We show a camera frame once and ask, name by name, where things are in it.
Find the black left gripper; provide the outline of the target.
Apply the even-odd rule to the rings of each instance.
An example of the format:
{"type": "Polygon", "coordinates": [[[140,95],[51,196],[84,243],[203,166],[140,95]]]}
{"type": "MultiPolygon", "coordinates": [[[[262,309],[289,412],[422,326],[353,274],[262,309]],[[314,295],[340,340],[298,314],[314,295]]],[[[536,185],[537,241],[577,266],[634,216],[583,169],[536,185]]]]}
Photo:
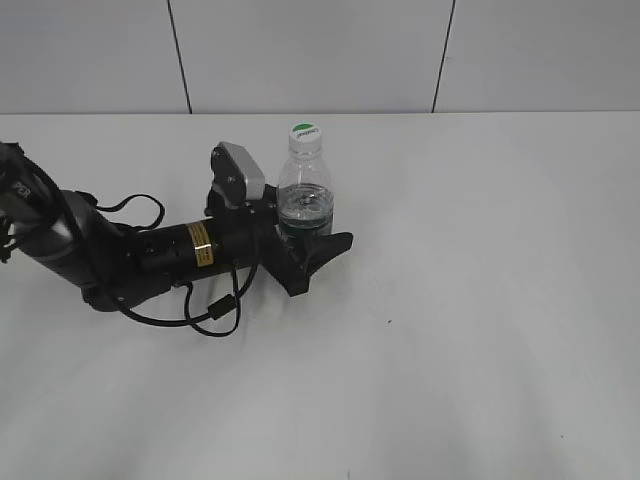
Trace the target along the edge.
{"type": "Polygon", "coordinates": [[[280,235],[276,193],[267,184],[260,199],[232,204],[214,185],[205,214],[212,220],[221,262],[240,268],[260,265],[294,297],[309,290],[310,278],[319,269],[351,249],[353,234],[280,235]]]}

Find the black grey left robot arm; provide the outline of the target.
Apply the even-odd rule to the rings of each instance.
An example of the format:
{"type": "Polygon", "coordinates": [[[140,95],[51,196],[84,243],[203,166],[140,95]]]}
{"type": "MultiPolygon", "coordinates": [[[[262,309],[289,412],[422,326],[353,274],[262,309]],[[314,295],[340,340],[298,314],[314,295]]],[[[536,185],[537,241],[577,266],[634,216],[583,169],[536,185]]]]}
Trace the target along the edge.
{"type": "Polygon", "coordinates": [[[288,245],[276,189],[242,146],[211,152],[213,180],[202,220],[164,227],[105,218],[92,195],[62,190],[16,143],[1,146],[1,258],[19,250],[81,290],[93,309],[133,309],[189,281],[264,267],[291,296],[353,243],[350,232],[288,245]]]}

